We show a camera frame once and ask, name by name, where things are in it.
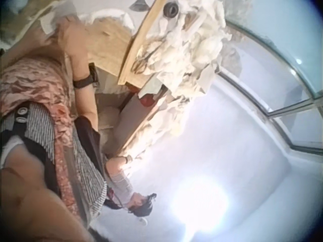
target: black knob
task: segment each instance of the black knob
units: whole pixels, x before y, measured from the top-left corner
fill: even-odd
[[[167,18],[174,18],[179,11],[179,7],[176,2],[166,3],[164,6],[164,16]]]

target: bright light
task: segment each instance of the bright light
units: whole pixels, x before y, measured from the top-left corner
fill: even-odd
[[[296,71],[294,71],[293,69],[291,69],[291,73],[295,76],[296,75]]]
[[[228,199],[213,179],[201,177],[183,183],[173,202],[175,215],[186,224],[185,241],[198,230],[212,231],[228,208]]]

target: hand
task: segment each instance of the hand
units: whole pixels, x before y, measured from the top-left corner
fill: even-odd
[[[87,58],[85,27],[77,17],[58,21],[58,44],[70,58]]]
[[[40,25],[40,21],[36,21],[27,30],[19,41],[24,48],[34,50],[43,46],[50,45],[54,42],[54,38],[48,37]]]

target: white button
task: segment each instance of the white button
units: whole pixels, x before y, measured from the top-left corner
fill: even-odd
[[[16,121],[21,124],[27,123],[27,119],[25,117],[16,117]]]
[[[21,107],[21,108],[19,108],[18,109],[18,114],[19,115],[25,115],[26,113],[28,112],[28,108],[26,108],[26,107]]]

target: woman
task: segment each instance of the woman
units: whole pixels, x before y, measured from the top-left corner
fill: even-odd
[[[34,25],[1,58],[1,223],[25,241],[46,234],[89,241],[78,230],[102,208],[109,175],[100,159],[86,32],[68,16],[56,36]]]

